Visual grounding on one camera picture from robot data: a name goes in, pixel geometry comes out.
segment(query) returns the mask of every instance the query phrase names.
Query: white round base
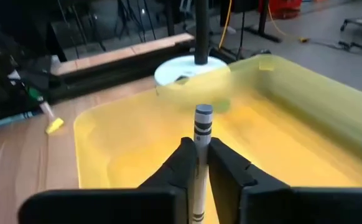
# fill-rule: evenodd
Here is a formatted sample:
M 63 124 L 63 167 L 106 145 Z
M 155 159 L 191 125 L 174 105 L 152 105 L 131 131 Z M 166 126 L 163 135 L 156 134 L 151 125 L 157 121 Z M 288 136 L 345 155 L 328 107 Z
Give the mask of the white round base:
M 226 66 L 225 62 L 210 56 L 205 65 L 195 65 L 195 57 L 193 55 L 181 56 L 168 60 L 157 67 L 155 81 L 157 85 L 164 86 L 174 83 L 180 78 L 194 77 Z

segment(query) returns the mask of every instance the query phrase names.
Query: red container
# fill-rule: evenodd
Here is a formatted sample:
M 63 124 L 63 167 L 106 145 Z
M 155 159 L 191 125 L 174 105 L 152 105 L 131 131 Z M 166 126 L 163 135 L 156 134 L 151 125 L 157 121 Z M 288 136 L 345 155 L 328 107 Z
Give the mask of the red container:
M 264 0 L 259 1 L 259 12 L 262 11 L 263 3 Z M 274 19 L 290 19 L 299 14 L 301 3 L 302 0 L 269 0 L 269 8 Z

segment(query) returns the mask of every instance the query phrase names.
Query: wooden board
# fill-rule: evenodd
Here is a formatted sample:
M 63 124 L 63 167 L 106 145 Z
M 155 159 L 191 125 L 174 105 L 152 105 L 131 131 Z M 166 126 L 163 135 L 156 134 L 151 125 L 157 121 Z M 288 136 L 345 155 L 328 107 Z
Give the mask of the wooden board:
M 57 75 L 112 62 L 191 40 L 189 34 L 167 37 L 101 55 L 65 62 L 52 69 Z M 55 134 L 44 133 L 47 118 L 36 116 L 0 128 L 0 224 L 17 223 L 16 213 L 30 195 L 47 189 L 78 187 L 73 122 L 83 111 L 153 88 L 152 77 L 116 86 L 53 107 L 65 126 Z

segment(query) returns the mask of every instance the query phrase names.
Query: yellow plastic bin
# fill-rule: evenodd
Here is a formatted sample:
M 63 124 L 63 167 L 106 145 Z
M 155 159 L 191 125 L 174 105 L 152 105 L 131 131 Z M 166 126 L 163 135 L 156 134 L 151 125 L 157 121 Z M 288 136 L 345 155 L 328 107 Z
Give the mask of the yellow plastic bin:
M 79 115 L 80 187 L 140 185 L 193 136 L 198 103 L 215 107 L 213 136 L 289 185 L 362 187 L 362 92 L 273 55 Z M 207 192 L 205 222 L 218 223 Z

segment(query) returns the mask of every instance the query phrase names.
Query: black stand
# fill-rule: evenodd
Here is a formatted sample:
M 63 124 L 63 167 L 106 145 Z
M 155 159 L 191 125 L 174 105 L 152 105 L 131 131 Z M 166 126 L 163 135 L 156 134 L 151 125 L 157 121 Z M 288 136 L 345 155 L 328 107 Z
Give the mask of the black stand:
M 267 13 L 268 13 L 268 4 L 269 4 L 269 0 L 264 0 L 264 5 L 262 8 L 262 11 L 260 13 L 260 22 L 258 25 L 258 30 L 253 29 L 252 27 L 246 27 L 243 28 L 243 30 L 248 31 L 254 35 L 258 35 L 260 37 L 263 37 L 267 40 L 273 41 L 275 43 L 280 43 L 282 42 L 282 39 L 274 36 L 274 35 L 270 35 L 270 34 L 266 34 L 264 32 L 264 29 L 266 28 L 266 20 L 267 20 Z

